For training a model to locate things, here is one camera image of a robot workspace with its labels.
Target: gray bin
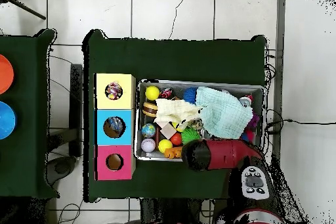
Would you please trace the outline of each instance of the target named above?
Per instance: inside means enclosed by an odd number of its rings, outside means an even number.
[[[253,96],[252,109],[257,113],[261,119],[258,123],[256,130],[256,136],[254,145],[259,146],[263,143],[263,137],[261,135],[261,130],[263,129],[263,124],[266,119],[266,110],[263,108],[265,105],[265,89],[262,86],[255,85],[238,85],[238,84],[222,84],[222,83],[203,83],[203,82],[183,82],[183,81],[168,81],[168,80],[140,80],[137,86],[136,93],[136,122],[135,122],[135,156],[139,160],[161,160],[166,162],[181,162],[180,158],[168,159],[159,150],[154,150],[153,152],[145,152],[141,149],[141,142],[143,136],[141,134],[141,128],[146,123],[153,123],[155,118],[145,116],[142,113],[142,105],[146,101],[145,90],[148,86],[155,85],[160,89],[171,87],[175,95],[183,99],[184,91],[190,87],[209,87],[221,91],[222,89],[227,90],[231,95],[236,98],[241,98],[246,95]]]

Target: yellow ball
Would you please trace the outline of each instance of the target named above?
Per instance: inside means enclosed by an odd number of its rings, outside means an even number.
[[[154,101],[159,97],[160,90],[156,86],[148,86],[144,94],[146,95],[147,99],[149,99],[150,101]]]
[[[184,129],[185,129],[185,128],[181,128],[181,127],[176,128],[177,123],[175,123],[175,122],[173,122],[172,124],[173,124],[173,127],[174,127],[178,132],[182,132],[182,131],[184,131]]]
[[[162,152],[163,154],[165,153],[166,148],[172,148],[173,144],[170,140],[164,139],[159,142],[159,151]]]

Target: pink cube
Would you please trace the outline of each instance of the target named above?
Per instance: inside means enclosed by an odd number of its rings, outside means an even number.
[[[135,170],[131,145],[97,146],[95,179],[97,181],[129,180]]]

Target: circular hole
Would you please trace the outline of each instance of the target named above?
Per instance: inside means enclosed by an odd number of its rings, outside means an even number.
[[[109,138],[119,138],[125,132],[126,125],[120,117],[109,117],[104,122],[103,130]]]
[[[117,82],[111,82],[105,88],[105,95],[108,99],[116,101],[123,95],[123,88]]]
[[[106,166],[112,171],[120,170],[123,167],[123,158],[120,154],[110,154],[106,158]]]

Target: shape sorter box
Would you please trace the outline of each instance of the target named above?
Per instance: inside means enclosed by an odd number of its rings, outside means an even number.
[[[133,145],[134,142],[134,109],[131,110],[96,110],[96,138],[97,145]],[[118,138],[111,138],[105,134],[104,124],[108,118],[121,119],[124,131]]]
[[[110,169],[108,158],[118,155],[120,160],[117,169]],[[135,157],[133,147],[126,145],[97,146],[95,179],[97,181],[132,179],[135,171]]]
[[[97,109],[133,109],[135,107],[135,78],[131,74],[95,74],[96,85],[94,93],[96,96]],[[122,88],[122,95],[119,99],[109,99],[105,90],[112,82],[118,83]]]

